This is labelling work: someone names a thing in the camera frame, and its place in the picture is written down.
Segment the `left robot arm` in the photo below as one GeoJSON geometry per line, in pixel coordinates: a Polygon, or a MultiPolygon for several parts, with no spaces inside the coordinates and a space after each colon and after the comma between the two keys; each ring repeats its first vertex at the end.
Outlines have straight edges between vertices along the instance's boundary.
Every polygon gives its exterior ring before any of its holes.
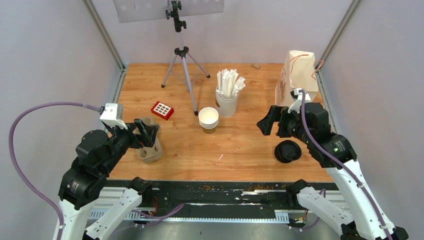
{"type": "Polygon", "coordinates": [[[57,222],[54,237],[59,240],[106,240],[124,218],[136,207],[153,201],[151,182],[135,177],[121,197],[95,223],[86,226],[92,208],[108,183],[111,171],[129,148],[153,147],[160,129],[136,118],[132,123],[87,132],[76,147],[77,157],[63,175],[59,188],[62,219],[57,222]]]}

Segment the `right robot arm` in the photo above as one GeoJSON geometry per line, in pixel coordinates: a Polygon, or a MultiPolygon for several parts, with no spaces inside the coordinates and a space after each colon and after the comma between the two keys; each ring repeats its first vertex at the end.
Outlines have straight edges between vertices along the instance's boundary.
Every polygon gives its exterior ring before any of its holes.
{"type": "Polygon", "coordinates": [[[407,231],[394,225],[378,205],[362,174],[360,163],[349,140],[332,132],[329,114],[317,102],[297,110],[272,105],[257,122],[265,136],[274,123],[283,142],[275,149],[278,157],[286,156],[285,143],[295,138],[304,143],[309,154],[331,176],[343,196],[348,210],[343,210],[300,179],[288,187],[286,204],[292,209],[304,207],[329,225],[342,240],[406,240],[407,231]]]}

